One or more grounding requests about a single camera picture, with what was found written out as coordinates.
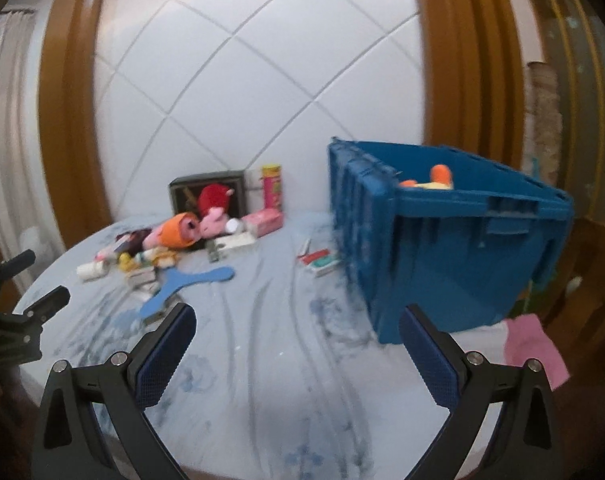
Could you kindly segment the green orange medicine box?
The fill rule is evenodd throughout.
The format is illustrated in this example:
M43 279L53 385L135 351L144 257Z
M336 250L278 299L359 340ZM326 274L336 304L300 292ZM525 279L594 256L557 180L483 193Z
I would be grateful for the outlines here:
M126 274L126 283L131 289L140 287L157 287L156 269L153 266L143 266Z

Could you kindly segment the silver metal clamp tool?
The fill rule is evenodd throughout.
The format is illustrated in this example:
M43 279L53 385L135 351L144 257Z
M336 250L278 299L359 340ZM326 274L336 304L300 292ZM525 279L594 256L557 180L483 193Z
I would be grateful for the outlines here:
M171 296L164 302L159 310L157 310L155 313L145 316L145 318L142 319L142 323L145 326L150 326L162 320L174 309L177 304L180 304L181 302L182 298L180 296Z

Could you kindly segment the yellow orange plush toy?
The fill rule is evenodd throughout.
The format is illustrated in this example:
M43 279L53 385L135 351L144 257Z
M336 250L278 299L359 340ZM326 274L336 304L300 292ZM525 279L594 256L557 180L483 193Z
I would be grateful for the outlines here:
M404 180L400 183L401 188L424 188L424 190L453 190L452 171L447 165L435 165L430 169L430 180L417 182L416 180Z

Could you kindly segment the large white pill bottle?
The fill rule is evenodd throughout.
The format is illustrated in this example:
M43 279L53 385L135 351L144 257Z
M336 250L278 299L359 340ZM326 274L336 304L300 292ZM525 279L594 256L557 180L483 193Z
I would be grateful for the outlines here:
M94 260L83 263L77 268L78 279L82 282L95 281L104 278L109 272L110 264L106 260Z

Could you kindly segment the yellow rubber duck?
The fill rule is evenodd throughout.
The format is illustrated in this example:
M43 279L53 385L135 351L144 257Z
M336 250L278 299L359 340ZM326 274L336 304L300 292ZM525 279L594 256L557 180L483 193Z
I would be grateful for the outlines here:
M124 273L134 271L138 267L136 261L127 253L123 252L118 257L118 268Z

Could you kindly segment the pink cloth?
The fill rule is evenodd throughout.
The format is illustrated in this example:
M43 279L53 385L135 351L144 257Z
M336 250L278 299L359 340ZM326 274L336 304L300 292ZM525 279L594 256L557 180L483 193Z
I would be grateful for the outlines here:
M546 335L536 314L508 318L506 329L504 356L507 365L523 366L530 359L538 360L543 365L553 390L569 380L568 367L552 339Z

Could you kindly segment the dark maroon pouch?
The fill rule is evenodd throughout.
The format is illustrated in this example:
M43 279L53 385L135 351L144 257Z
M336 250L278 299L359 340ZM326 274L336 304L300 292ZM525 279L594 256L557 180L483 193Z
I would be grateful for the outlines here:
M142 252L144 240L150 235L150 232L152 232L151 229L140 229L118 235L115 240L116 254L128 254L130 257L134 257Z

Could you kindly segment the white teal medicine bottle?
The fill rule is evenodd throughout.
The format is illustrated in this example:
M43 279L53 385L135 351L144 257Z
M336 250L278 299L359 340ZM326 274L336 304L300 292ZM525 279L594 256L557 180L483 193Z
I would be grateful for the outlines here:
M151 266L153 264L153 256L149 252L139 252L134 256L133 261L138 266Z

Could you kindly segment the small beige doll yellow dress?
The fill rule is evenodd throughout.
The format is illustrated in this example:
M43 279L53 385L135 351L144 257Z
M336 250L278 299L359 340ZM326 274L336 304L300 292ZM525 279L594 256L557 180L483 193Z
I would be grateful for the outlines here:
M174 250L156 247L150 253L150 262L155 268L174 268L180 261L181 255Z

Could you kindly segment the pink pig plush orange dress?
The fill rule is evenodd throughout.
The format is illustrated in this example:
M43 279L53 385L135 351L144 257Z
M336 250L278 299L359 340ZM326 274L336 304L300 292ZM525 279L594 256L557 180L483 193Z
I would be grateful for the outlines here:
M196 214L182 212L152 229L143 240L143 248L148 250L156 247L192 247L201 240L211 240L228 232L226 226L230 220L222 207L210 208L202 220L199 220Z

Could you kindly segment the wooden chair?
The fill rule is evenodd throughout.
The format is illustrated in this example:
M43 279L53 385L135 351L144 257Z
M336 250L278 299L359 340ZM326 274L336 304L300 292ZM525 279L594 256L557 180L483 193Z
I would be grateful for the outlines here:
M580 333L605 299L605 226L575 220L537 312L552 339Z

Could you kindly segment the white green medicine box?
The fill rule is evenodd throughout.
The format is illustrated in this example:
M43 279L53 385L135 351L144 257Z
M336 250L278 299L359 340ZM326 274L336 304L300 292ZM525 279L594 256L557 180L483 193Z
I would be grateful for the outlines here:
M206 243L207 257L211 263L219 262L256 243L257 239L249 232L217 237Z

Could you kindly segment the black framed picture box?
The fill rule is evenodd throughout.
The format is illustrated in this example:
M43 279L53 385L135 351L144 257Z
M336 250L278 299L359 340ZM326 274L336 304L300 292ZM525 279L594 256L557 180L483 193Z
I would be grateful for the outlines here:
M248 212L245 178L243 171L221 171L211 174L194 174L194 176L176 178L169 184L172 210L175 214L191 212L200 217L197 198L202 189L211 183L222 183L234 190L227 214L231 218L244 217Z

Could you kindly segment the red plush toy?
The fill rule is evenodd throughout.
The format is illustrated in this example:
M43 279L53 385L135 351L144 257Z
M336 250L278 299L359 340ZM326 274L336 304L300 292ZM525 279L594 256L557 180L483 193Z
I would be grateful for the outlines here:
M211 183L206 185L197 198L200 217L205 218L214 208L228 212L233 194L234 190L225 184Z

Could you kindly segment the white round-cap bottle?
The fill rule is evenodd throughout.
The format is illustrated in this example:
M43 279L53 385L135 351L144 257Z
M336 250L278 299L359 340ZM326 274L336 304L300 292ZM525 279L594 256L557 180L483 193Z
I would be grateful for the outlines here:
M225 223L224 232L228 235L236 235L245 231L244 222L240 219L229 218Z

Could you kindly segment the white curtain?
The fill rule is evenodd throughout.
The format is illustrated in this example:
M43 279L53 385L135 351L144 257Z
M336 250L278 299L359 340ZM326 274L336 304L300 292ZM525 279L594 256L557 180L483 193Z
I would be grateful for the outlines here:
M40 54L48 16L0 13L0 249L31 249L36 262L15 278L23 292L64 251L46 185L39 127Z

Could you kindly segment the blue plastic storage crate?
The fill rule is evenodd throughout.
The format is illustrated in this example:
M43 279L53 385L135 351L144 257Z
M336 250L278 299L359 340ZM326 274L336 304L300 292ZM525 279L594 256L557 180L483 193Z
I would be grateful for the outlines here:
M398 344L410 304L449 333L502 321L571 229L566 192L456 148L333 139L328 163L339 252L381 344ZM435 165L453 190L401 188Z

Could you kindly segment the pink tissue pack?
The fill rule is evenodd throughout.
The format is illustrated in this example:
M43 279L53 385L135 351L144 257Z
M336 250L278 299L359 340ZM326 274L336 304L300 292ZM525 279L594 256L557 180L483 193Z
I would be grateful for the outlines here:
M266 208L242 218L246 230L255 238L273 233L284 224L284 214L274 208Z

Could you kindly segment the pink yellow snack can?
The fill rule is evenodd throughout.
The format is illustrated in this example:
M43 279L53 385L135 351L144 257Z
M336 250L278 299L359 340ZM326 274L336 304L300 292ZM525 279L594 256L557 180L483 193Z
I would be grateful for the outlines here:
M282 167L280 165L264 165L261 167L264 207L282 209Z

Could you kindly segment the red white toothpaste box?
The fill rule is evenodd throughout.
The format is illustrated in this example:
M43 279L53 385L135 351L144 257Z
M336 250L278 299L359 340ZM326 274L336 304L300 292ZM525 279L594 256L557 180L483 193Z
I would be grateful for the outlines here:
M334 272L340 264L336 252L327 247L314 250L311 238L307 238L301 245L297 254L297 262L304 270L311 273L315 278Z

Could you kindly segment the white padded headboard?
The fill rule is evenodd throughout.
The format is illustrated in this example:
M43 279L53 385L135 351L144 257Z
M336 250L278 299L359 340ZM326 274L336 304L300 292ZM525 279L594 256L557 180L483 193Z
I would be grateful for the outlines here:
M283 171L287 210L328 206L335 136L424 139L417 0L103 0L96 135L112 215L168 214L178 177Z

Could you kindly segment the rolled patterned mat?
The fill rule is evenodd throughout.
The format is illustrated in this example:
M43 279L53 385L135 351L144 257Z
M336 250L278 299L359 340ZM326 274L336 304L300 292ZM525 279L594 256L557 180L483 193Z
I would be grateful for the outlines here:
M552 66L544 62L527 64L521 170L552 186L558 181L563 131L558 87Z

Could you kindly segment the brown wooden headboard frame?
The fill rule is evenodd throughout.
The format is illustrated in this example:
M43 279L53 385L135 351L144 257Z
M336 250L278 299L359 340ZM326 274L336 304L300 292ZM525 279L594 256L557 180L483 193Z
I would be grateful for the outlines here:
M523 62L509 0L424 6L427 141L519 168ZM64 247L112 223L98 162L93 60L103 0L54 0L45 27L38 119L46 186Z

